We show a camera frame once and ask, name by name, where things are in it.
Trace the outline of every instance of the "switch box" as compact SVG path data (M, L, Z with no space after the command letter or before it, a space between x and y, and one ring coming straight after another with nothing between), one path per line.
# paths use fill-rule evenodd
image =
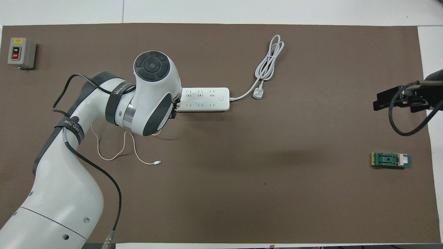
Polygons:
M28 38L12 37L9 45L8 64L20 69L34 68L35 43Z

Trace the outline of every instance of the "white power strip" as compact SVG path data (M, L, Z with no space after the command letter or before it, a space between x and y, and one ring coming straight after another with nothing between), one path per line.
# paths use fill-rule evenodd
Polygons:
M183 88L177 112L225 112L229 110L229 89L226 87Z

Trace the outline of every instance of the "white power cord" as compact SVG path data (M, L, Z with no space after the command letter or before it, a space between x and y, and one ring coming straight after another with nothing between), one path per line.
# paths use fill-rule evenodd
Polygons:
M106 161L112 161L112 160L116 159L116 158L117 158L117 157L123 152L124 147L125 147L125 145L126 145L126 134L129 133L129 134L131 135L131 137L132 137L132 141L133 141L133 144L134 144L134 152L135 152L135 154L136 154L138 160L140 160L140 162L142 162L142 163L144 163L144 164L148 164L148 165L157 165L157 164L159 164L159 163L162 162L162 161L155 161L155 162L153 162L153 163L147 163L147 162L143 161L142 159L140 159L139 155L137 154L136 140L135 140L133 134L130 133L130 132L124 132L124 135L123 135L123 148L121 149L121 151L120 151L119 153L117 153L113 158L110 158L110 159L105 158L105 157L103 157L103 156L101 155L101 153L100 153L100 140L98 139L98 136L97 136L97 134L95 133L94 129L92 129L92 125L91 125L91 131L92 131L92 133L94 133L95 137L97 138L97 152L98 152L98 155L99 155L103 160L106 160ZM156 135L159 135L159 134L160 134L160 131L157 132L156 134L152 134L152 136L156 136Z
M253 97L256 99L261 99L263 97L263 82L272 78L274 74L274 66L276 59L280 54L280 52L283 50L283 48L284 48L284 42L280 40L280 35L275 35L272 38L271 42L269 43L269 50L268 53L266 54L266 57L260 62L260 64L258 64L257 68L255 69L255 77L257 78L257 80L254 82L251 89L249 89L249 91L247 91L245 94L241 95L240 97L229 98L229 101L236 101L248 95L257 85L259 80L261 80L261 83L259 87L257 87L254 90Z

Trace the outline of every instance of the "brown mat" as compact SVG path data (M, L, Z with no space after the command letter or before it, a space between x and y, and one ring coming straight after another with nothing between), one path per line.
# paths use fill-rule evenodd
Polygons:
M32 163L60 114L51 105L72 73L109 70L134 82L132 64L159 50L183 87L229 87L237 97L273 35L286 43L264 97L225 113L179 113L157 137L98 158L91 132L79 151L120 184L123 209L115 242L431 243L440 242L427 128L401 137L376 93L422 78L416 27L94 24L3 28L0 54L0 226L25 200ZM35 70L7 65L11 37L37 43ZM76 79L60 108L77 98ZM424 113L396 109L403 129ZM95 122L103 154L124 129ZM412 168L370 165L371 152L412 155ZM105 209L88 242L103 242L117 212L107 178L86 166Z

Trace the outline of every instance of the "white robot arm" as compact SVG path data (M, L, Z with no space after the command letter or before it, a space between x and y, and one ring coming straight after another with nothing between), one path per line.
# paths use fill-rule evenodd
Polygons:
M179 74L165 54L140 54L134 62L134 74L135 91L131 91L132 83L110 72L96 74L85 83L35 160L34 186L0 230L1 248L83 246L103 211L103 195L65 141L76 149L99 118L142 136L151 135L175 117L181 98Z

